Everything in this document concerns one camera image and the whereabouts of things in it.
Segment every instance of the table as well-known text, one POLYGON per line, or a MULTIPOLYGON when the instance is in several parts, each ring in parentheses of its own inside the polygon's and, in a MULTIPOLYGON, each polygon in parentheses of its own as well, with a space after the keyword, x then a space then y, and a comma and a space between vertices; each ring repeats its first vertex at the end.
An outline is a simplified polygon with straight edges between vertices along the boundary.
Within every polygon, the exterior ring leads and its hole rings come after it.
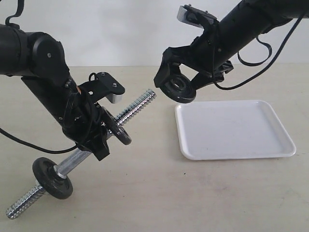
MULTIPOLYGON (((235 65, 222 86, 261 68, 235 65)), ((191 161, 180 152, 175 102, 154 87, 158 67, 72 67, 77 84, 91 72, 105 71, 126 88, 123 100, 101 100, 119 113, 146 89, 157 98, 125 125, 128 146, 114 137, 111 154, 99 162, 91 155, 69 177, 66 200, 43 196, 15 220, 5 210, 34 184, 32 163, 56 163, 69 154, 50 155, 0 137, 0 230, 105 232, 304 232, 309 226, 309 64, 276 64, 233 91, 214 86, 198 91, 196 101, 260 99, 272 105, 293 139, 290 158, 191 161)), ((183 68, 191 78, 194 72, 183 68)), ((0 126, 18 138, 48 149, 73 143, 19 77, 1 76, 0 126)))

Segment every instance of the cable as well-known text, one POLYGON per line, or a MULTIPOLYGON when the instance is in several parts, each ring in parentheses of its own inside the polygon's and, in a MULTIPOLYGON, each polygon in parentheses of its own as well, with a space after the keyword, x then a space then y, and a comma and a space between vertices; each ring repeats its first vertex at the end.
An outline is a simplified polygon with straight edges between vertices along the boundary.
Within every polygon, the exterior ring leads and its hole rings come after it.
POLYGON ((78 147, 78 145, 82 145, 86 141, 88 135, 90 134, 91 127, 92 127, 92 115, 93 115, 93 109, 91 107, 91 105, 92 105, 91 99, 90 99, 89 95, 87 94, 87 91, 84 88, 80 87, 80 89, 86 93, 86 98, 87 98, 88 104, 90 106, 90 120, 89 120, 89 125, 88 125, 87 132, 86 132, 85 136, 83 137, 82 141, 80 143, 78 143, 77 145, 75 145, 71 148, 65 149, 65 150, 52 151, 52 150, 48 150, 48 149, 36 146, 34 144, 28 143, 28 142, 23 141, 21 139, 18 139, 15 136, 13 136, 10 133, 3 130, 2 128, 0 128, 0 133, 3 134, 4 136, 8 137, 9 139, 19 143, 19 144, 31 147, 33 149, 36 149, 36 150, 39 150, 41 152, 48 153, 48 154, 63 154, 63 153, 67 153, 67 152, 71 152, 71 151, 75 150, 78 147))
POLYGON ((280 45, 280 48, 278 49, 276 55, 274 56, 274 58, 271 60, 271 62, 264 68, 262 69, 260 72, 258 72, 257 74, 255 74, 254 76, 248 78, 247 80, 241 82, 238 85, 232 86, 232 87, 222 87, 220 86, 215 79, 214 76, 214 54, 215 54, 215 45, 213 46, 213 54, 212 54, 212 79, 213 79, 213 83, 216 85, 216 87, 218 87, 221 90, 234 90, 236 88, 239 88, 245 84, 247 84, 248 82, 254 80, 255 78, 259 77, 260 75, 262 75, 263 73, 265 73, 277 60, 277 58, 279 57, 280 53, 282 52, 284 46, 286 45, 286 43, 288 42, 289 38, 291 37, 291 35, 293 34, 293 32, 295 31, 295 29, 297 28, 297 26, 299 25, 299 23, 301 22, 301 20, 305 17, 306 13, 308 10, 306 10, 295 22, 295 24, 292 26, 292 28, 290 29, 289 33, 286 35, 286 37, 284 38, 282 44, 280 45))

